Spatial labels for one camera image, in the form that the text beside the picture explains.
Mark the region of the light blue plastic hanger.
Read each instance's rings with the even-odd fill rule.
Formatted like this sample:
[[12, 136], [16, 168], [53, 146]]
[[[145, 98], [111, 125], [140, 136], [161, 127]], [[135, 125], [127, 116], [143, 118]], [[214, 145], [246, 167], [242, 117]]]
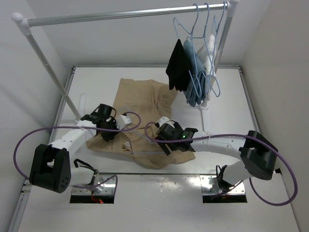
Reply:
[[138, 122], [140, 125], [127, 132], [121, 132], [112, 140], [112, 151], [122, 154], [132, 155], [163, 155], [161, 147], [145, 135], [144, 128], [148, 122], [155, 122], [161, 116], [157, 110], [146, 106], [128, 106], [120, 109], [121, 113], [129, 113], [129, 118], [133, 121], [132, 127], [136, 126]]

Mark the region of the beige t shirt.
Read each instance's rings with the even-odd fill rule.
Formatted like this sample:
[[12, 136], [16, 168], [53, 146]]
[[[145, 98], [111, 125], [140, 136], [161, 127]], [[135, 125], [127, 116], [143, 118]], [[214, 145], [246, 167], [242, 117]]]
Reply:
[[[146, 106], [157, 110], [161, 117], [171, 117], [171, 105], [177, 96], [176, 90], [170, 90], [167, 84], [155, 80], [135, 81], [121, 79], [114, 99], [113, 107], [118, 113], [120, 109], [128, 106]], [[151, 125], [144, 128], [145, 134], [155, 138], [157, 128]], [[116, 153], [112, 151], [112, 140], [106, 142], [100, 135], [96, 135], [86, 142], [88, 149], [96, 152]], [[169, 156], [163, 155], [132, 155], [122, 154], [133, 159], [136, 163], [147, 169], [162, 169], [170, 164], [182, 164], [195, 159], [193, 152], [173, 151]]]

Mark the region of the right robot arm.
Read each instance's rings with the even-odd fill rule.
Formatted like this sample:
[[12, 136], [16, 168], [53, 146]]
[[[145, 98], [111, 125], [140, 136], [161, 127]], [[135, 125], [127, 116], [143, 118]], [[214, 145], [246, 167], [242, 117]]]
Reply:
[[232, 165], [216, 168], [216, 184], [222, 192], [228, 192], [237, 183], [255, 177], [271, 180], [277, 148], [259, 132], [251, 130], [248, 138], [220, 137], [200, 140], [207, 134], [195, 128], [183, 129], [178, 122], [161, 118], [156, 124], [156, 139], [166, 155], [172, 151], [212, 152], [239, 159]]

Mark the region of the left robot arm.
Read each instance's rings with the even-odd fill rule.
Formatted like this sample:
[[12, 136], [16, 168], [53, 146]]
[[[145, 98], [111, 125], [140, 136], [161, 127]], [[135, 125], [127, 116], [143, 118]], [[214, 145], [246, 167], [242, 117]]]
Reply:
[[98, 133], [111, 139], [118, 130], [126, 127], [130, 120], [124, 115], [112, 117], [112, 110], [112, 107], [100, 104], [92, 113], [84, 115], [75, 129], [48, 145], [39, 145], [35, 149], [29, 182], [57, 193], [63, 193], [71, 186], [92, 185], [96, 169], [74, 158], [74, 153]]

